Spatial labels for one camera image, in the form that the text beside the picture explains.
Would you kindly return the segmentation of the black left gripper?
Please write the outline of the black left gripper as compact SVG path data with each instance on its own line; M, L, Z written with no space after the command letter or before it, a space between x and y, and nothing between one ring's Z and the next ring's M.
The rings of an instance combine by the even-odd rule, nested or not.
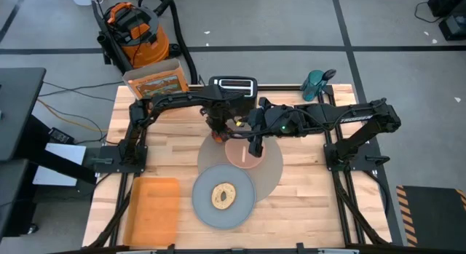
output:
M230 128L226 125L226 121L240 115L240 104L239 99L200 102L202 106L200 113L207 116L205 121L210 127L212 139L216 140L217 132L222 132L222 140L229 139Z

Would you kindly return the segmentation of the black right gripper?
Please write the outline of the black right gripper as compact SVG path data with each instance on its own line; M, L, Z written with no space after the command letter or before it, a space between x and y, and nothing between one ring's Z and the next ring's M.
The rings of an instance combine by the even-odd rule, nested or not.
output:
M254 132L257 135L248 138L248 153L255 158L262 157L262 136L300 136L301 130L300 110L290 106L272 106L267 98L260 97L254 111Z

